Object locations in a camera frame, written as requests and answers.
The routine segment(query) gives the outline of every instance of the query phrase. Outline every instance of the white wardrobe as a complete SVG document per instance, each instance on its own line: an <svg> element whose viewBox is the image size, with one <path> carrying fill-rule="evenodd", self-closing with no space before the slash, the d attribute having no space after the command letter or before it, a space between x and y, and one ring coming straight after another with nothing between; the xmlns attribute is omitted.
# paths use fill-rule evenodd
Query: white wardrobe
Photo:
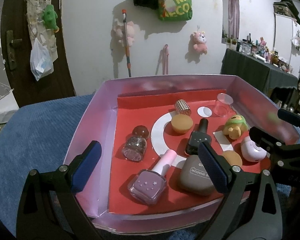
<svg viewBox="0 0 300 240"><path fill-rule="evenodd" d="M293 67L292 74L299 77L300 52L292 45L291 39L300 31L300 25L294 23L293 18L275 14L274 48L279 52L279 57L287 60Z"/></svg>

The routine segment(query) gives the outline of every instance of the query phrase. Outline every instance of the transparent plastic cup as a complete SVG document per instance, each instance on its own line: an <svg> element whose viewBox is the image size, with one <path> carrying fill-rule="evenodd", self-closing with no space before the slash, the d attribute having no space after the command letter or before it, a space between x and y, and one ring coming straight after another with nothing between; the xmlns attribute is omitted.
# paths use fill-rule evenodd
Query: transparent plastic cup
<svg viewBox="0 0 300 240"><path fill-rule="evenodd" d="M213 107L213 112L220 117L225 117L231 110L231 105L233 104L233 99L231 96L220 93L217 96L216 103Z"/></svg>

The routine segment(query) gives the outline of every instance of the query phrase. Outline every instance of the metal screw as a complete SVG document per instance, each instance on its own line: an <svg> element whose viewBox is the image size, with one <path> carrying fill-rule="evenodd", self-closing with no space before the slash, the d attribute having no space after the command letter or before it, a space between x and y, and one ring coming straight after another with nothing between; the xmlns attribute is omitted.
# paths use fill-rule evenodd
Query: metal screw
<svg viewBox="0 0 300 240"><path fill-rule="evenodd" d="M268 170L263 170L263 174L266 175L266 176L269 176L269 175L270 175L270 171L268 171Z"/></svg>
<svg viewBox="0 0 300 240"><path fill-rule="evenodd" d="M240 167L237 166L237 165L233 166L233 167L232 167L232 170L235 171L235 172L241 171Z"/></svg>
<svg viewBox="0 0 300 240"><path fill-rule="evenodd" d="M30 174L31 176L33 176L33 175L37 174L37 171L36 171L36 170L31 170L31 171L29 172L29 174Z"/></svg>
<svg viewBox="0 0 300 240"><path fill-rule="evenodd" d="M61 171L61 172L64 172L64 171L66 171L68 169L68 166L67 165L61 165L60 167L59 167L59 171Z"/></svg>

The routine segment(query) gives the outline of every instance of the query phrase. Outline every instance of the door handle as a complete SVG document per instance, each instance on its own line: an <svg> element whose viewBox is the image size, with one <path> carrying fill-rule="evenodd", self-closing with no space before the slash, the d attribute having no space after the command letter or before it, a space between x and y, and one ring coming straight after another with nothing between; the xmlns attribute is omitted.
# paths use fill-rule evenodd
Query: door handle
<svg viewBox="0 0 300 240"><path fill-rule="evenodd" d="M22 39L13 39L13 31L7 31L7 53L8 53L8 61L10 71L15 70L17 68L16 55L14 49L19 48L21 46Z"/></svg>

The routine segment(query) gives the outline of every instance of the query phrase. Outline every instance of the blue bed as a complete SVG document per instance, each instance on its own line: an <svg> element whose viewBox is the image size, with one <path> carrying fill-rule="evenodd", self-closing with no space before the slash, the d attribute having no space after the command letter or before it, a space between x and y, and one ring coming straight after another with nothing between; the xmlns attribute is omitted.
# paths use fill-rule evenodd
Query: blue bed
<svg viewBox="0 0 300 240"><path fill-rule="evenodd" d="M63 163L74 131L92 95L63 98L19 109L0 133L0 219L16 235L19 199L28 172L53 171ZM278 185L282 213L290 187ZM152 236L118 236L100 230L112 240L195 239L204 225Z"/></svg>

